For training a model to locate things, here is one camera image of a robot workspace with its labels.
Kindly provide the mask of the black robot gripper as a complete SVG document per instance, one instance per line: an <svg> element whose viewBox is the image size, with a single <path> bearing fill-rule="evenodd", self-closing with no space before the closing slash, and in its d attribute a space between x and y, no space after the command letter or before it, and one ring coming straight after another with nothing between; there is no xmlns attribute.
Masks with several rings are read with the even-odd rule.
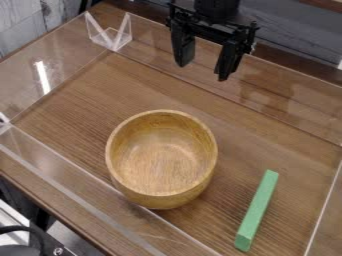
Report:
<svg viewBox="0 0 342 256"><path fill-rule="evenodd" d="M172 32L174 59L185 67L196 57L196 38L222 44L214 73L218 80L237 71L244 53L256 46L258 23L240 13L241 0L170 0L168 27Z"/></svg>

